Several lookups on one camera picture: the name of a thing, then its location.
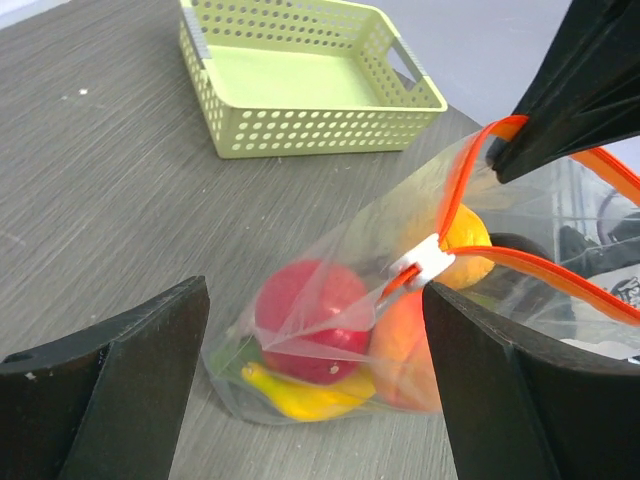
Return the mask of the red apple toy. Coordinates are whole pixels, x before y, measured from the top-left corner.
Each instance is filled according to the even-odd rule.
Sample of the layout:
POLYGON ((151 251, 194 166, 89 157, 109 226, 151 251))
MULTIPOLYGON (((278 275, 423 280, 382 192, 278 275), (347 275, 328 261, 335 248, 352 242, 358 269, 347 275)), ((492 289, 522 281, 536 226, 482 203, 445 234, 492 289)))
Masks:
POLYGON ((360 302, 362 280, 340 264, 305 259, 273 274, 255 304, 255 325, 276 334, 280 350, 264 349, 273 371, 316 385, 332 385, 356 368, 346 352, 364 354, 373 318, 360 302))

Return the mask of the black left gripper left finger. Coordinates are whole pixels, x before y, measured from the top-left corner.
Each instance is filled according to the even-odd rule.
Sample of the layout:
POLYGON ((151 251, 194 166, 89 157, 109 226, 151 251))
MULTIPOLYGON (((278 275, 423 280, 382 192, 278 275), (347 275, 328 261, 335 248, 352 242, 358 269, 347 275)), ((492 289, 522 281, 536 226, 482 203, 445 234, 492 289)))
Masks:
POLYGON ((1 362, 4 479, 166 479, 209 315, 194 276, 1 362))

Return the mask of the clear zip top bag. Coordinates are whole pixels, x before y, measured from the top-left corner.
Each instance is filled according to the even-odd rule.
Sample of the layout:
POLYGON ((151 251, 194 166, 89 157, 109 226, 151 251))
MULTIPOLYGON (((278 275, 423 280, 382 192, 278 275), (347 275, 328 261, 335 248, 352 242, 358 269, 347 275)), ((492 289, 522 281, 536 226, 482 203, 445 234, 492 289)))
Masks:
MULTIPOLYGON (((638 241, 615 237, 595 243, 600 220, 562 205, 568 186, 562 172, 582 175, 578 187, 587 201, 614 191, 619 206, 602 216, 609 224, 638 211, 638 177, 604 149, 592 148, 503 184, 488 165, 488 150, 497 140, 513 139, 526 122, 524 115, 511 115, 447 147, 280 268, 316 259, 343 265, 362 280, 367 295, 360 302, 373 318, 367 351, 344 354, 357 363, 352 373, 365 367, 374 383, 374 327, 401 296, 422 293, 431 283, 572 346, 594 352, 638 347, 638 241)), ((204 348, 205 367, 233 416, 265 425, 299 424, 244 380, 216 380, 208 367, 214 348, 245 336, 253 336, 262 351, 280 350, 281 339, 255 325, 265 282, 238 319, 204 348)), ((376 390, 356 410, 320 422, 387 412, 433 414, 395 408, 376 390)))

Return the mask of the pale green perforated basket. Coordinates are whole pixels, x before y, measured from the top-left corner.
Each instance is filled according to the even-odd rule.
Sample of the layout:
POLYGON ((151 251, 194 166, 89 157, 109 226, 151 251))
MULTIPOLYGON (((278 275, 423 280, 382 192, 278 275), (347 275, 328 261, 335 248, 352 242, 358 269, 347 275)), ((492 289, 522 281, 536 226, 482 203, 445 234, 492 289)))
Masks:
POLYGON ((447 102, 380 9, 184 1, 179 45, 223 159, 401 151, 447 102))

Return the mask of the green leafy vegetable toy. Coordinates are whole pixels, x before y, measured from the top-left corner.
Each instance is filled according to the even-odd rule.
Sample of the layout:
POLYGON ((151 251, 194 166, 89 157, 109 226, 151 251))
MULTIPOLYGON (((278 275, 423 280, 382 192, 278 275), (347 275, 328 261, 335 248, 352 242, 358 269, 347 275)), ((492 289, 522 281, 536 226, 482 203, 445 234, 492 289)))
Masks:
POLYGON ((230 340, 208 354, 212 377, 234 383, 243 381, 241 371, 248 363, 261 363, 262 350, 253 336, 230 340))

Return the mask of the peach toy fruit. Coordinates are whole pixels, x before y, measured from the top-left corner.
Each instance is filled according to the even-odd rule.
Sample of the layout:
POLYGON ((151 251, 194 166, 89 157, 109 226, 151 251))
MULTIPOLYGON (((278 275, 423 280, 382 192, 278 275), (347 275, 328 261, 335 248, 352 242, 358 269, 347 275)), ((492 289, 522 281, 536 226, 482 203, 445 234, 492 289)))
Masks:
POLYGON ((387 404, 424 413, 441 410, 421 292, 401 296, 380 317, 369 356, 374 385, 387 404))

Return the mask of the yellow banana toy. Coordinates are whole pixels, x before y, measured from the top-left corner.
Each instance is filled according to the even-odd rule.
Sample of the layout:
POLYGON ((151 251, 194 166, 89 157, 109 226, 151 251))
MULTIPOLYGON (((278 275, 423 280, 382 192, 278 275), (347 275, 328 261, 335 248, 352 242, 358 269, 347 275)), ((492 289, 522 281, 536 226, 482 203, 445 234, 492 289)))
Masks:
POLYGON ((329 386, 305 384, 273 375, 255 362, 248 362, 241 369, 241 376, 281 414, 301 423, 346 415, 364 405, 376 393, 370 371, 365 367, 329 386))

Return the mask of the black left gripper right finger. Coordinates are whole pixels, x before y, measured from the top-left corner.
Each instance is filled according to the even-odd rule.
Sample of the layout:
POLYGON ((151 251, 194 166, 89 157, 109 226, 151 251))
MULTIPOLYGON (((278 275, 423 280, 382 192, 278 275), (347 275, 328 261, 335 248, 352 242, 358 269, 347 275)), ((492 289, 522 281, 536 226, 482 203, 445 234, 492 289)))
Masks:
POLYGON ((422 302, 459 478, 638 478, 638 365, 555 340, 438 283, 422 302))

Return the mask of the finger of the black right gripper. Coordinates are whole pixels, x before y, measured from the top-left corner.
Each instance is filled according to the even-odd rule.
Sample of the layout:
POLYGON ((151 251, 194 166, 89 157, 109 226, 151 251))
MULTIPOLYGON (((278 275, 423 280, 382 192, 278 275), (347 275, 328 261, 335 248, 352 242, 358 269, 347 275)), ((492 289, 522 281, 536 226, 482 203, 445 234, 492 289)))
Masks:
POLYGON ((502 183, 639 133, 639 0, 573 0, 527 91, 527 116, 488 165, 502 183))

